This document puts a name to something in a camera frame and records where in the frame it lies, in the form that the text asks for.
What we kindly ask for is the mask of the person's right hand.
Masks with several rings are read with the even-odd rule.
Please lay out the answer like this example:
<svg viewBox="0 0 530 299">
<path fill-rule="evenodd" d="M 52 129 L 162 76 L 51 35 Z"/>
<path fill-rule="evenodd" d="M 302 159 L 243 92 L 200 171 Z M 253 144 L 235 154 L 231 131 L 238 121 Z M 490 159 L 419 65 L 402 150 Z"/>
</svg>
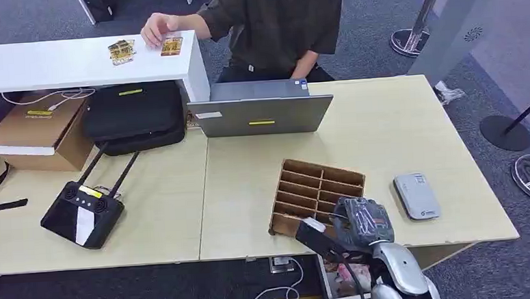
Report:
<svg viewBox="0 0 530 299">
<path fill-rule="evenodd" d="M 153 13 L 140 30 L 140 36 L 147 47 L 155 49 L 162 45 L 167 33 L 178 30 L 178 24 L 177 15 Z"/>
</svg>

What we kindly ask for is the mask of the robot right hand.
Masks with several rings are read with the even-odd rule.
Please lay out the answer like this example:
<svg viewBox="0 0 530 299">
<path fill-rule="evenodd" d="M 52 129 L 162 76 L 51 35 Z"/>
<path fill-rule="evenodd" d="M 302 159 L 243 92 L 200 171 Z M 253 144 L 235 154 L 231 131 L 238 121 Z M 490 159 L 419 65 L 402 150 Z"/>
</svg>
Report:
<svg viewBox="0 0 530 299">
<path fill-rule="evenodd" d="M 350 251 L 367 252 L 372 244 L 395 240 L 394 228 L 385 207 L 373 199 L 341 197 L 330 219 L 336 239 Z"/>
</svg>

